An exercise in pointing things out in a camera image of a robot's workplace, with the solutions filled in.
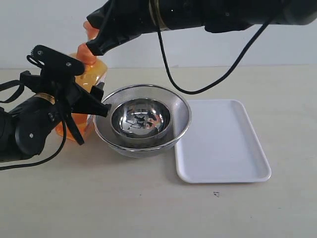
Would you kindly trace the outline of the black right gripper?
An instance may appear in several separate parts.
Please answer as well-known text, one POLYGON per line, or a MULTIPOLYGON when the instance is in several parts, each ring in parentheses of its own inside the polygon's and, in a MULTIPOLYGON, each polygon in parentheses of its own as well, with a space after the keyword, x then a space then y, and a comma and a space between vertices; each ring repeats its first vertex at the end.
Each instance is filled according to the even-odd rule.
POLYGON ((156 32, 155 16, 159 16, 158 0, 109 0, 87 16, 99 31, 86 46, 93 55, 103 56, 142 34, 156 32))

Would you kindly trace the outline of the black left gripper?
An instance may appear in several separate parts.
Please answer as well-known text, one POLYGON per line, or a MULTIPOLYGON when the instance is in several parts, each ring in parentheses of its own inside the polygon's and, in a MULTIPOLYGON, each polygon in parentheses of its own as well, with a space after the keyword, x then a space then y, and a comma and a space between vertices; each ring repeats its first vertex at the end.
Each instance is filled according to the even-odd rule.
POLYGON ((39 75, 24 71, 20 81, 34 95, 19 105, 21 119, 61 119, 74 113, 106 117, 110 104, 102 103, 104 83, 88 92, 75 83, 75 75, 57 70, 42 70, 39 75))

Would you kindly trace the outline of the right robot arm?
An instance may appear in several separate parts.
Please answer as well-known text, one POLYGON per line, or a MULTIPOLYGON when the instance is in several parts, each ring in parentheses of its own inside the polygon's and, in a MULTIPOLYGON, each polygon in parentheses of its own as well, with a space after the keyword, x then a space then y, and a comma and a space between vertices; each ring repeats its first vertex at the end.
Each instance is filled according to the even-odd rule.
POLYGON ((87 16, 93 55, 142 34, 204 27, 207 32, 242 31, 258 24, 307 25, 317 18, 315 0, 108 0, 87 16))

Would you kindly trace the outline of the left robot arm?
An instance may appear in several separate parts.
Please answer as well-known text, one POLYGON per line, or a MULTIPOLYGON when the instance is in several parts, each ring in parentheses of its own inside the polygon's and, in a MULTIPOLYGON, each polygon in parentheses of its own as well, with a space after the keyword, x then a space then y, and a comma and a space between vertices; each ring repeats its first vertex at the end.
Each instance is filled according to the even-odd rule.
POLYGON ((27 160, 41 154, 47 136, 59 123, 82 145, 84 138, 72 114, 106 117, 111 108, 110 104, 101 102, 104 95, 103 82, 99 82, 87 92, 75 82, 74 76, 49 78, 24 71, 18 80, 4 83, 0 89, 4 91, 15 86, 17 91, 6 103, 16 100, 26 87, 34 92, 34 95, 9 112, 0 110, 2 162, 27 160))

